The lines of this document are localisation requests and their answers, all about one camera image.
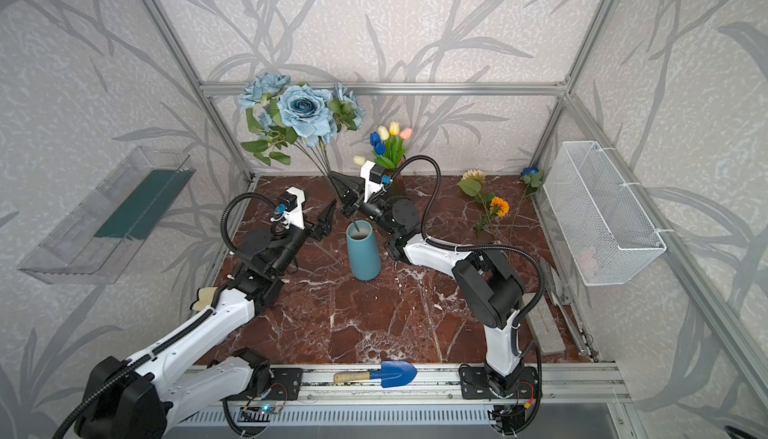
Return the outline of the dark red glass vase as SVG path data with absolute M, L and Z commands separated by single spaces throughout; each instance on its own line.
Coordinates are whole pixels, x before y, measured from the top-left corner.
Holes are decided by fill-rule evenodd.
M 400 167 L 407 161 L 406 156 L 402 156 L 397 163 L 397 165 L 389 171 L 389 176 L 391 178 L 391 184 L 400 184 L 404 181 L 404 175 L 402 172 L 399 174 L 396 174 L 396 172 L 400 169 Z

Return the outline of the teal ceramic vase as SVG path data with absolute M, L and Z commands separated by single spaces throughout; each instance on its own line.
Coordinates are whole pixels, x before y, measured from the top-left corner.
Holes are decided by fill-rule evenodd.
M 346 229 L 350 269 L 361 281 L 371 281 L 381 272 L 382 262 L 373 227 L 364 220 L 356 220 Z

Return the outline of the cream tulip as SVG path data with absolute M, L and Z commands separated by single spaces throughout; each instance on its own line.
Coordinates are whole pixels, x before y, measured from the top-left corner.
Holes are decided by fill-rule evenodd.
M 386 141 L 390 137 L 389 130 L 384 126 L 379 126 L 377 133 L 379 134 L 382 142 Z

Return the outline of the pink tulip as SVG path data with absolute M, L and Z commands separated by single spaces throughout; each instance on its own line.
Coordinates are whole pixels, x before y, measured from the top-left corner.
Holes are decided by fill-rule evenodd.
M 409 138 L 412 136 L 412 133 L 413 133 L 413 129 L 412 129 L 412 128 L 410 128 L 410 127 L 408 127 L 408 128 L 405 128 L 405 129 L 403 129 L 403 130 L 400 132 L 399 136 L 400 136 L 402 139 L 404 139 L 404 140 L 407 140 L 407 139 L 409 139 Z

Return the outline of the yellow sunflower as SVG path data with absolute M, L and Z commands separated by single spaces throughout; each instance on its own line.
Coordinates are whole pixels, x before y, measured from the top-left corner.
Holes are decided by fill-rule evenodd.
M 473 225 L 475 235 L 479 236 L 492 219 L 491 202 L 495 194 L 486 187 L 486 174 L 479 169 L 466 171 L 458 182 L 458 187 L 465 195 L 482 206 L 481 216 Z

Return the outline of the orange flower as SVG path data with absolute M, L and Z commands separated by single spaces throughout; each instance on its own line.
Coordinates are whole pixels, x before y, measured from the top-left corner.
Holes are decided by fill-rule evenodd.
M 480 230 L 484 229 L 487 225 L 492 224 L 497 219 L 505 217 L 510 210 L 509 203 L 498 196 L 483 198 L 481 204 L 483 206 L 483 214 L 478 221 Z

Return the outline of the blue hydrangea bouquet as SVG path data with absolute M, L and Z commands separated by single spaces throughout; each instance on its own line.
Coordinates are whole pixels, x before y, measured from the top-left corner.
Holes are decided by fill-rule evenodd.
M 265 72 L 239 96 L 253 140 L 241 144 L 261 163 L 292 163 L 289 150 L 305 155 L 325 177 L 332 166 L 328 149 L 344 131 L 356 131 L 365 111 L 354 93 L 341 83 L 331 89 L 293 84 L 288 75 Z

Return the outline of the blue rose stem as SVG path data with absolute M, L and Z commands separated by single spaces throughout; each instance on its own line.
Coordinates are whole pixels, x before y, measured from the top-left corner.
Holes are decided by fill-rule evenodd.
M 544 183 L 544 174 L 535 167 L 525 168 L 520 176 L 525 184 L 524 196 L 530 197 L 535 194 Z

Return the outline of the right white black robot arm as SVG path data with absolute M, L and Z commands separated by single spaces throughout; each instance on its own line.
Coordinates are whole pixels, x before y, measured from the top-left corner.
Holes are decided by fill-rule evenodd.
M 406 166 L 424 161 L 435 170 L 435 186 L 423 211 L 407 197 L 387 197 L 391 183 Z M 544 292 L 543 270 L 531 254 L 502 244 L 456 244 L 437 239 L 427 232 L 431 208 L 441 186 L 441 169 L 433 158 L 416 155 L 405 160 L 393 173 L 371 161 L 356 176 L 332 171 L 328 180 L 342 201 L 347 217 L 359 213 L 389 235 L 385 249 L 397 262 L 436 270 L 454 279 L 472 315 L 484 326 L 485 370 L 488 379 L 501 389 L 522 374 L 523 352 L 518 330 L 522 320 L 540 302 Z M 524 285 L 507 253 L 517 255 L 534 267 L 538 289 L 527 303 L 522 301 Z

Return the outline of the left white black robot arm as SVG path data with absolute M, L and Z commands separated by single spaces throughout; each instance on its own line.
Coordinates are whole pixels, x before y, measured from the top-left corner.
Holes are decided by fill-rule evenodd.
M 254 199 L 274 210 L 273 222 L 235 244 L 228 232 L 236 205 Z M 199 292 L 201 310 L 165 337 L 124 360 L 110 356 L 91 371 L 82 402 L 54 435 L 81 438 L 160 438 L 208 405 L 241 394 L 260 398 L 275 383 L 269 360 L 244 348 L 191 377 L 184 374 L 234 330 L 268 309 L 282 277 L 308 239 L 321 240 L 333 227 L 330 202 L 315 221 L 303 212 L 304 193 L 290 188 L 277 201 L 255 193 L 236 196 L 225 207 L 220 233 L 240 261 L 237 274 L 210 293 Z

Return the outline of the black yellow glove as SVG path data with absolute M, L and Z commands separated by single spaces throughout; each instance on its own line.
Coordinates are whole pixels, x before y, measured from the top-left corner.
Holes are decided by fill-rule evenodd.
M 200 288 L 197 291 L 196 301 L 191 305 L 191 310 L 195 312 L 200 312 L 205 308 L 209 307 L 213 302 L 214 294 L 216 293 L 216 291 L 217 291 L 216 287 Z

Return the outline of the blue garden trowel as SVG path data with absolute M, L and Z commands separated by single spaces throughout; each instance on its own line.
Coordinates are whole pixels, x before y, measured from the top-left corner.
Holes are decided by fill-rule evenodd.
M 406 361 L 384 361 L 380 368 L 366 372 L 336 373 L 335 384 L 379 380 L 382 388 L 394 388 L 408 385 L 417 375 L 414 365 Z

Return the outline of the grey sponge block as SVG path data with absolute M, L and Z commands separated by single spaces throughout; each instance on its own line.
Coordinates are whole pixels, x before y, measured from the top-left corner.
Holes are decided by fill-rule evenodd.
M 525 316 L 525 321 L 544 356 L 565 352 L 565 343 L 544 296 Z

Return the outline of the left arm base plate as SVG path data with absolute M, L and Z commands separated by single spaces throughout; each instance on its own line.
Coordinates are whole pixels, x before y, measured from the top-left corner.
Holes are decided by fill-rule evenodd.
M 302 368 L 270 368 L 255 372 L 251 397 L 258 400 L 296 401 L 303 376 Z

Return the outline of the clear acrylic wall shelf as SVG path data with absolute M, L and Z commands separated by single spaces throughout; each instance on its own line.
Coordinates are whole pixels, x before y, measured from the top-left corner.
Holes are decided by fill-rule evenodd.
M 115 283 L 195 172 L 186 152 L 134 148 L 18 269 L 47 284 Z

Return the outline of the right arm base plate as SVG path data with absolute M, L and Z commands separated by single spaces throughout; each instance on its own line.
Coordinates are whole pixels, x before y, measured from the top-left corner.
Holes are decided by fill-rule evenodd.
M 458 368 L 462 398 L 466 400 L 535 400 L 538 397 L 538 371 L 522 363 L 503 376 L 487 364 Z

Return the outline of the aluminium front rail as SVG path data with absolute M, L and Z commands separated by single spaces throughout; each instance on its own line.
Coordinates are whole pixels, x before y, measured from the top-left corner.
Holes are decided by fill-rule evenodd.
M 385 389 L 378 381 L 336 384 L 334 375 L 373 369 L 373 364 L 300 364 L 303 370 L 295 400 L 269 397 L 269 403 L 314 405 L 417 405 L 464 403 L 459 366 L 425 363 L 416 366 L 409 384 Z M 630 403 L 618 366 L 614 363 L 545 363 L 536 384 L 542 404 Z

